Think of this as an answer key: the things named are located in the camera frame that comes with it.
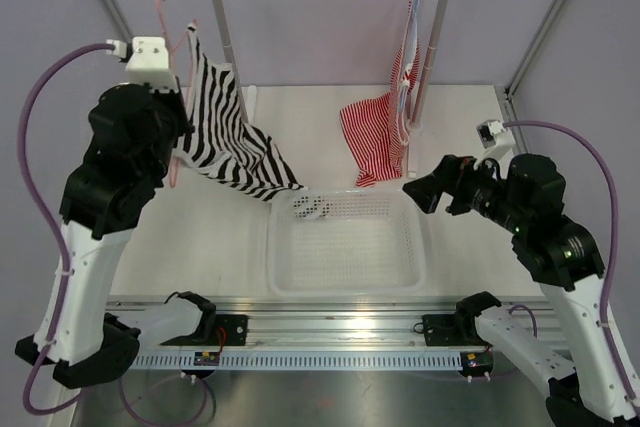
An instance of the clear plastic basket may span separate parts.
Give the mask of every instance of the clear plastic basket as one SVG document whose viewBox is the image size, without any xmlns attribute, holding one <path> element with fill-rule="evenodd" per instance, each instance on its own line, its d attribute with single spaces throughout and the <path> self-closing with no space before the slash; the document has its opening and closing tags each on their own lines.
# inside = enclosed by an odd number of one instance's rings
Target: clear plastic basket
<svg viewBox="0 0 640 427">
<path fill-rule="evenodd" d="M 426 282 L 418 212 L 396 190 L 299 190 L 271 206 L 267 277 L 287 297 L 398 294 Z"/>
</svg>

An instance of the purple wall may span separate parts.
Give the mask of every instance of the purple wall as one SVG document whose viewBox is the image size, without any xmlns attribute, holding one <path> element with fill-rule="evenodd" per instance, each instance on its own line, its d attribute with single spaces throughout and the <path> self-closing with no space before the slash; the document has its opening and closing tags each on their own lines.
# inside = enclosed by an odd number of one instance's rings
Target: purple wall
<svg viewBox="0 0 640 427">
<path fill-rule="evenodd" d="M 118 1 L 135 32 L 160 32 L 153 0 Z M 325 85 L 389 81 L 408 0 L 224 1 L 243 83 Z M 551 1 L 450 0 L 433 80 L 506 84 Z M 422 2 L 423 45 L 435 2 Z M 165 10 L 174 39 L 196 16 L 222 59 L 210 0 L 167 0 Z"/>
<path fill-rule="evenodd" d="M 620 249 L 613 306 L 636 368 L 640 329 L 635 318 L 640 287 L 640 3 L 570 0 L 540 57 L 516 93 L 521 119 L 548 120 L 577 130 L 607 160 L 620 199 Z M 567 206 L 609 246 L 607 187 L 595 162 L 576 142 L 528 129 L 535 151 L 552 156 L 567 178 Z"/>
<path fill-rule="evenodd" d="M 53 283 L 53 237 L 28 198 L 16 162 L 16 128 L 24 98 L 37 77 L 76 47 L 113 37 L 97 0 L 0 0 L 2 12 L 2 269 L 0 281 L 0 412 L 2 425 L 39 425 L 21 402 L 26 363 L 13 355 L 15 341 L 40 325 Z M 90 138 L 87 114 L 97 96 L 122 81 L 122 67 L 103 54 L 81 59 L 55 77 L 33 115 L 28 154 L 37 184 L 57 211 L 64 181 L 81 161 Z M 42 374 L 35 402 L 45 406 L 51 377 Z"/>
</svg>

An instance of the purple cable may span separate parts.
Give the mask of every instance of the purple cable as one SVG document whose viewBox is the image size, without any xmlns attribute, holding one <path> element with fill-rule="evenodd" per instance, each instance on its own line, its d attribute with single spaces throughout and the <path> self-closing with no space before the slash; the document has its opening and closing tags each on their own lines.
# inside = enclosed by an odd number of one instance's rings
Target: purple cable
<svg viewBox="0 0 640 427">
<path fill-rule="evenodd" d="M 618 375 L 620 376 L 620 380 L 622 381 L 622 385 L 624 386 L 624 390 L 626 391 L 629 400 L 633 401 L 634 399 L 636 399 L 636 393 L 633 390 L 633 386 L 631 385 L 629 377 L 627 376 L 624 364 L 622 363 L 622 359 L 620 358 L 620 353 L 618 352 L 618 348 L 616 347 L 615 339 L 613 338 L 613 334 L 611 332 L 611 329 L 609 328 L 609 312 L 607 310 L 609 306 L 609 297 L 611 295 L 611 287 L 613 285 L 613 275 L 616 270 L 616 260 L 618 258 L 618 193 L 616 191 L 616 184 L 613 181 L 613 175 L 611 175 L 609 167 L 607 167 L 606 162 L 604 161 L 600 153 L 595 149 L 595 147 L 591 145 L 589 141 L 587 141 L 587 139 L 571 129 L 567 129 L 566 127 L 562 127 L 561 125 L 553 124 L 551 122 L 541 122 L 537 120 L 518 120 L 515 122 L 505 122 L 504 126 L 543 127 L 546 129 L 556 130 L 570 137 L 573 137 L 589 151 L 589 153 L 598 163 L 600 170 L 602 170 L 602 173 L 604 174 L 604 178 L 607 181 L 607 186 L 609 187 L 609 198 L 611 200 L 611 243 L 609 245 L 609 265 L 607 266 L 607 272 L 604 276 L 602 295 L 600 296 L 600 324 L 602 327 L 602 332 L 604 333 L 604 338 L 607 341 L 609 350 L 611 351 L 613 363 L 616 366 L 616 370 L 618 371 Z M 640 416 L 640 408 L 634 405 L 634 409 Z"/>
<path fill-rule="evenodd" d="M 160 382 L 158 382 L 156 385 L 154 385 L 153 387 L 151 387 L 150 390 L 154 390 L 156 387 L 159 387 L 160 385 L 164 385 L 172 380 L 176 379 L 176 377 L 167 377 L 166 379 L 161 380 Z M 120 400 L 122 401 L 122 405 L 124 405 L 124 409 L 127 411 L 127 413 L 136 421 L 140 422 L 141 424 L 144 425 L 149 425 L 151 427 L 186 427 L 189 426 L 191 424 L 193 424 L 196 420 L 198 420 L 200 418 L 200 416 L 202 415 L 202 413 L 204 412 L 204 409 L 207 407 L 207 398 L 208 398 L 208 393 L 209 393 L 209 389 L 207 389 L 207 384 L 204 380 L 202 379 L 197 379 L 198 382 L 200 383 L 200 385 L 202 386 L 202 404 L 200 404 L 200 408 L 198 409 L 198 411 L 193 414 L 193 416 L 187 420 L 185 420 L 184 422 L 181 422 L 179 424 L 174 424 L 171 426 L 167 426 L 166 424 L 156 424 L 155 422 L 151 422 L 149 420 L 143 419 L 142 417 L 140 417 L 134 410 L 132 407 L 132 404 L 135 403 L 138 399 L 134 400 L 134 402 L 129 402 L 127 400 L 127 397 L 124 394 L 124 385 L 122 383 L 122 377 L 120 377 L 118 379 L 118 392 L 120 394 Z"/>
<path fill-rule="evenodd" d="M 29 95 L 24 102 L 24 106 L 22 107 L 22 112 L 20 113 L 20 123 L 18 125 L 18 163 L 20 165 L 20 173 L 22 174 L 24 183 L 27 186 L 29 195 L 35 202 L 44 219 L 47 221 L 49 229 L 56 239 L 58 249 L 60 249 L 60 255 L 62 256 L 63 273 L 69 272 L 71 269 L 69 250 L 67 249 L 65 240 L 62 237 L 62 233 L 60 232 L 58 221 L 54 218 L 53 214 L 44 203 L 42 196 L 38 192 L 38 188 L 33 182 L 33 177 L 31 176 L 31 171 L 29 170 L 29 162 L 27 160 L 27 127 L 29 126 L 29 118 L 31 116 L 33 106 L 36 103 L 36 99 L 38 98 L 38 95 L 40 94 L 40 91 L 43 89 L 43 87 L 47 84 L 47 82 L 49 82 L 49 80 L 51 80 L 51 77 L 53 77 L 65 65 L 69 64 L 71 61 L 77 59 L 78 57 L 88 54 L 89 52 L 95 52 L 97 50 L 113 50 L 113 48 L 113 45 L 107 43 L 91 44 L 85 47 L 80 47 L 79 49 L 76 49 L 73 52 L 65 55 L 63 58 L 49 67 L 49 69 L 47 69 L 47 71 L 38 79 L 38 81 L 29 92 Z M 62 275 L 60 277 L 60 288 L 58 289 L 56 302 L 53 308 L 53 314 L 51 316 L 51 323 L 49 324 L 49 329 L 47 330 L 47 342 L 52 342 L 54 340 L 54 336 L 58 328 L 58 323 L 60 321 L 60 315 L 62 313 L 62 306 L 64 305 L 64 298 L 67 293 L 68 285 L 69 276 Z M 50 409 L 38 409 L 31 404 L 31 389 L 33 388 L 33 383 L 35 382 L 38 371 L 40 370 L 40 367 L 42 366 L 44 360 L 47 358 L 47 354 L 49 353 L 50 349 L 51 344 L 47 343 L 40 351 L 40 354 L 33 364 L 33 368 L 31 369 L 29 376 L 27 377 L 27 382 L 24 386 L 24 391 L 22 392 L 22 404 L 24 405 L 26 411 L 33 415 L 49 415 L 59 412 L 60 410 L 66 409 L 70 405 L 73 405 L 82 395 L 82 393 L 80 393 L 64 404 L 58 405 L 57 407 L 52 407 Z"/>
<path fill-rule="evenodd" d="M 529 317 L 531 317 L 531 327 L 533 328 L 533 336 L 538 337 L 538 322 L 536 321 L 536 316 L 529 307 L 524 304 L 515 304 L 509 309 L 509 315 L 513 315 L 516 310 L 524 310 Z"/>
</svg>

